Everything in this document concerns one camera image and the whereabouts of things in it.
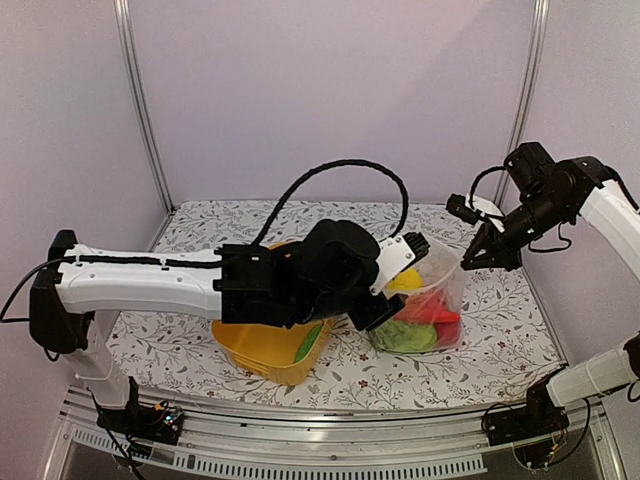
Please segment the yellow toy lemon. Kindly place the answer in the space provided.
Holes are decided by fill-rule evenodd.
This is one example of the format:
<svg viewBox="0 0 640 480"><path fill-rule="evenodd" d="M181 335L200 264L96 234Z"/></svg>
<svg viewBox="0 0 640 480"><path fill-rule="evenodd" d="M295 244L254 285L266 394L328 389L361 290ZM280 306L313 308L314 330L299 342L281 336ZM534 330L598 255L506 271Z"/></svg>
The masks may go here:
<svg viewBox="0 0 640 480"><path fill-rule="evenodd" d="M414 291L423 286L424 281L420 273L414 268L409 268L394 277L386 288L390 291Z"/></svg>

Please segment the orange toy carrot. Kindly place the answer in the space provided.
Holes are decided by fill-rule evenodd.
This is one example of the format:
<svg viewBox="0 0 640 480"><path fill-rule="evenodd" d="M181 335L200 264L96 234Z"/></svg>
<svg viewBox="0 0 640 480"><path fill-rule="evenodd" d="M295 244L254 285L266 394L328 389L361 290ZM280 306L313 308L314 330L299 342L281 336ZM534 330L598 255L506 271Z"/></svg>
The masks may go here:
<svg viewBox="0 0 640 480"><path fill-rule="evenodd" d="M450 310L446 296L436 291L409 296L404 308L394 315L394 319L419 325L454 324L460 321L460 314Z"/></svg>

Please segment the green toy broccoli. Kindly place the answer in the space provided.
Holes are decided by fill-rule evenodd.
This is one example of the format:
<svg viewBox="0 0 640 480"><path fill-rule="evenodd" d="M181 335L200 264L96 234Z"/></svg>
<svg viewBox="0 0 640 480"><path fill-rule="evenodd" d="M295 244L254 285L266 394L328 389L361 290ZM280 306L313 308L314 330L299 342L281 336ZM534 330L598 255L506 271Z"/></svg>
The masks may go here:
<svg viewBox="0 0 640 480"><path fill-rule="evenodd" d="M403 322L388 320L371 331L379 346L393 351L409 351L413 344L413 328Z"/></svg>

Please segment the clear zip top bag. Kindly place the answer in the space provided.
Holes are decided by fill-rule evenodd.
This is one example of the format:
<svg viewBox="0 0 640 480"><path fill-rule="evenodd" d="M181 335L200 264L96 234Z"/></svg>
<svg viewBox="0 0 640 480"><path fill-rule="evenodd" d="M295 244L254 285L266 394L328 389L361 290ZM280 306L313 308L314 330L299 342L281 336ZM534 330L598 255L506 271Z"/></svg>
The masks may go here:
<svg viewBox="0 0 640 480"><path fill-rule="evenodd" d="M460 253L434 238L430 238L428 242L430 244L429 253L422 260L409 267L416 269L420 273L424 286L414 291L390 291L385 286L384 294L386 297L399 294L406 303L406 299L409 296L440 291L446 296L449 309L460 314L459 322L461 323L462 333L461 308L465 287L465 272L460 267ZM459 339L456 345L450 347L438 347L436 344L428 351L403 352L387 350L379 346L372 337L371 331L369 332L369 339L377 350L394 354L423 354L444 350L456 346L460 341Z"/></svg>

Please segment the red toy tomato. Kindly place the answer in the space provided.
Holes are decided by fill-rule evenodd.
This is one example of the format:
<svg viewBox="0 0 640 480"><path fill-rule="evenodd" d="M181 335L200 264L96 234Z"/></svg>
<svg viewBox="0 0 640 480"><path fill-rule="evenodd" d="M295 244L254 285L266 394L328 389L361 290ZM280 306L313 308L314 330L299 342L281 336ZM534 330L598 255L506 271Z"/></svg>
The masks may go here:
<svg viewBox="0 0 640 480"><path fill-rule="evenodd" d="M461 323L438 323L434 325L437 333L437 346L450 347L456 345L461 335Z"/></svg>

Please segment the green toy cabbage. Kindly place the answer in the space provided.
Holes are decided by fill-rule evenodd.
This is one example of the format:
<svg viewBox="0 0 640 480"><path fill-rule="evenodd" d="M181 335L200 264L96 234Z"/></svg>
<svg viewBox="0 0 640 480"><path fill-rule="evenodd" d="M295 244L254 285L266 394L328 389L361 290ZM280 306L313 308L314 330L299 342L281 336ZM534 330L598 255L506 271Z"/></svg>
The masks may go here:
<svg viewBox="0 0 640 480"><path fill-rule="evenodd" d="M408 325L403 333L400 348L406 352L428 351L438 342L433 325Z"/></svg>

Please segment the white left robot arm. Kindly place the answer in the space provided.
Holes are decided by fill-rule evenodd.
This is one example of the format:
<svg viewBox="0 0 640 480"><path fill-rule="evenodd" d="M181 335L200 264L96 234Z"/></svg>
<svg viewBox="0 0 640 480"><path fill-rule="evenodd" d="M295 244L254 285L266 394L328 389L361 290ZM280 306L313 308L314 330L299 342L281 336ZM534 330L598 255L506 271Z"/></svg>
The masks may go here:
<svg viewBox="0 0 640 480"><path fill-rule="evenodd" d="M252 242L174 254L101 251L63 230L19 287L29 292L31 338L67 358L111 419L138 434L149 415L94 325L98 312L171 312L287 329L345 315L370 330L403 308L385 287L427 250L419 235L379 241L353 222L333 220L278 247Z"/></svg>

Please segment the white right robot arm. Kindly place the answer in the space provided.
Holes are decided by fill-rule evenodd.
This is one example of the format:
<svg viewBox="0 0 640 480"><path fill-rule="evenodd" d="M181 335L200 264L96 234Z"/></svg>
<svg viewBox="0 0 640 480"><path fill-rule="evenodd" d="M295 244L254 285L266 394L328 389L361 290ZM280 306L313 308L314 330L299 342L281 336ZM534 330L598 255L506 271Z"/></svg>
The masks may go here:
<svg viewBox="0 0 640 480"><path fill-rule="evenodd" d="M475 195L451 197L449 210L468 223L481 225L464 253L461 266L479 269L518 269L523 248L550 231L584 222L610 250L565 274L573 293L598 299L617 299L612 288L596 288L614 279L639 277L639 206L618 172L593 156L555 161L538 142L519 145L500 165L519 192L520 204L508 214L475 204ZM528 406L517 415L517 427L537 436L552 424L556 409L578 400L606 396L639 381L639 338L592 356L534 384Z"/></svg>

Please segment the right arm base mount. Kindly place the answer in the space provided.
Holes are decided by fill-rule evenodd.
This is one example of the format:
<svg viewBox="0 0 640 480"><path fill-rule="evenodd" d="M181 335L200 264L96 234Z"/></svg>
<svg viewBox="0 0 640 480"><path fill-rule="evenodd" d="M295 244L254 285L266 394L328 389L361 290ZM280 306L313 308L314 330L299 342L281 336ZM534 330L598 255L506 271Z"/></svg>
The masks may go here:
<svg viewBox="0 0 640 480"><path fill-rule="evenodd" d="M563 407L557 407L547 392L551 374L532 384L526 391L525 404L512 407L505 403L490 406L482 416L481 429L490 446L530 441L515 449L516 460L525 468L547 468L566 444L569 419Z"/></svg>

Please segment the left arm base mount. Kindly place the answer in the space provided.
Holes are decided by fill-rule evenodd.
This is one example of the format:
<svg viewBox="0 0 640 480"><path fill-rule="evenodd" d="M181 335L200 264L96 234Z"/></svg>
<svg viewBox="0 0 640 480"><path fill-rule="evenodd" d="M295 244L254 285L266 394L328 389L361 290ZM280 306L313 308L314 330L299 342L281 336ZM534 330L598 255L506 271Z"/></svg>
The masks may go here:
<svg viewBox="0 0 640 480"><path fill-rule="evenodd" d="M104 430L124 434L127 439L142 439L155 443L177 445L180 439L184 410L163 400L154 406L139 401L139 386L129 378L128 399L122 408L105 408L96 404L97 424Z"/></svg>

